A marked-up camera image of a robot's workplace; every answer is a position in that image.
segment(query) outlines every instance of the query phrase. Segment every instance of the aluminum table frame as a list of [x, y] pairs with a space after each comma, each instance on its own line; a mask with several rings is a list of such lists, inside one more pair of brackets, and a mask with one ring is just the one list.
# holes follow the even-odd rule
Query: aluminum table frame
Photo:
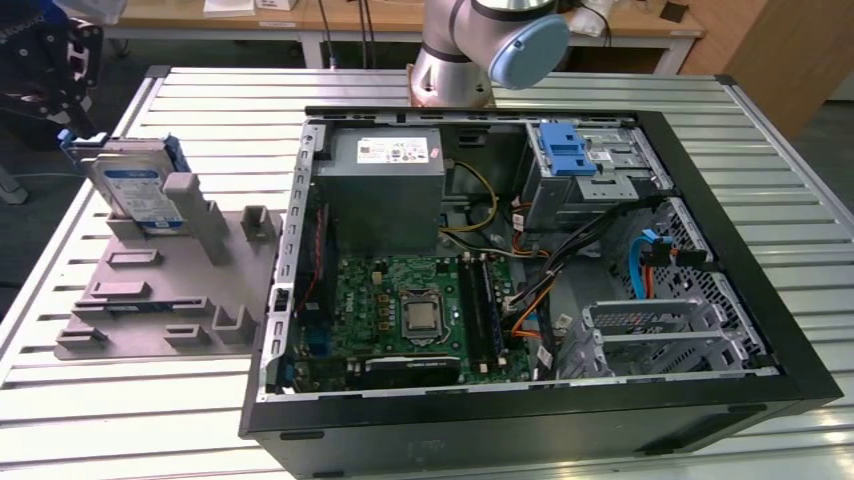
[[[693, 455], [445, 475], [603, 479], [618, 470], [633, 479], [850, 478], [854, 221], [741, 89], [711, 77], [559, 74], [495, 95], [502, 107], [666, 114], [846, 397]], [[406, 74], [174, 68], [144, 80], [116, 132], [178, 136], [223, 210], [266, 204], [284, 211], [303, 108], [319, 104], [406, 105]], [[54, 358], [107, 244], [107, 212], [87, 182], [0, 324], [0, 476], [280, 479], [272, 457], [236, 434], [248, 357]]]

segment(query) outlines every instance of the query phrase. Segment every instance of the power cable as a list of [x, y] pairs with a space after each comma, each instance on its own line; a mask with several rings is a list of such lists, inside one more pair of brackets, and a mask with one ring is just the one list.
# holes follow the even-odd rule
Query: power cable
[[318, 4], [321, 5], [321, 16], [323, 17], [323, 30], [326, 33], [326, 49], [330, 54], [330, 69], [335, 70], [338, 68], [338, 57], [335, 57], [335, 52], [333, 51], [333, 32], [330, 30], [330, 21], [326, 18], [326, 8], [323, 8], [323, 0], [318, 0]]

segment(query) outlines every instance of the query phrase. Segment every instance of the blue hard drive label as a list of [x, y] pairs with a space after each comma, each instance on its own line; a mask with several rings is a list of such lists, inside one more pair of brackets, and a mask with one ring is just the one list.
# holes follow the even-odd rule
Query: blue hard drive label
[[156, 170], [106, 170], [104, 179], [116, 200], [144, 229], [176, 229], [184, 224], [163, 193], [164, 179]]

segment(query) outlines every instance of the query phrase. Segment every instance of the wooden desk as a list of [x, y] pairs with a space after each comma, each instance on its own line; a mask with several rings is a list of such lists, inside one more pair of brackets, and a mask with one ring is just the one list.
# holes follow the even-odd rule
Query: wooden desk
[[[421, 43], [422, 4], [413, 0], [370, 0], [377, 41]], [[666, 52], [655, 68], [657, 74], [675, 74], [694, 40], [705, 29], [689, 15], [682, 23], [658, 17], [665, 0], [649, 0], [645, 12], [635, 0], [621, 2], [611, 12], [613, 45], [657, 48]], [[323, 19], [318, 0], [300, 0], [291, 11], [258, 10], [256, 15], [234, 18], [204, 18], [204, 0], [130, 0], [118, 25], [106, 29], [110, 38], [123, 39], [214, 39], [296, 40], [303, 44], [306, 66], [323, 68]], [[355, 2], [325, 0], [334, 41], [359, 41], [359, 9]], [[573, 46], [603, 44], [603, 38], [574, 35]]]
[[[321, 57], [321, 42], [323, 31], [323, 18], [318, 0], [300, 0], [306, 8], [302, 19], [302, 29], [315, 32], [318, 41], [303, 43], [306, 60]], [[417, 42], [421, 43], [421, 32], [423, 23], [423, 7], [411, 0], [370, 0], [371, 18], [377, 40], [386, 42]], [[635, 0], [621, 2], [611, 11], [609, 23], [611, 25], [613, 46], [623, 48], [657, 48], [666, 50], [658, 62], [655, 73], [667, 75], [677, 74], [682, 67], [682, 62], [691, 50], [691, 45], [697, 38], [706, 33], [703, 26], [686, 15], [681, 23], [674, 23], [659, 18], [658, 14], [665, 5], [665, 0], [649, 0], [649, 11], [645, 11]], [[359, 7], [355, 2], [346, 0], [325, 0], [330, 30], [333, 30], [333, 40], [359, 41], [362, 40], [362, 28], [359, 23]], [[566, 14], [567, 21], [574, 13]], [[603, 37], [589, 37], [574, 35], [570, 41], [571, 46], [601, 47]]]

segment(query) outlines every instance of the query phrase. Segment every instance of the blue plastic latch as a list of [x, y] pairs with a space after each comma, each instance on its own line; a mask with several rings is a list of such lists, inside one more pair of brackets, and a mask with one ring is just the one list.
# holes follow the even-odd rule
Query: blue plastic latch
[[585, 139], [569, 123], [541, 123], [541, 142], [555, 176], [594, 175], [597, 166], [587, 159]]

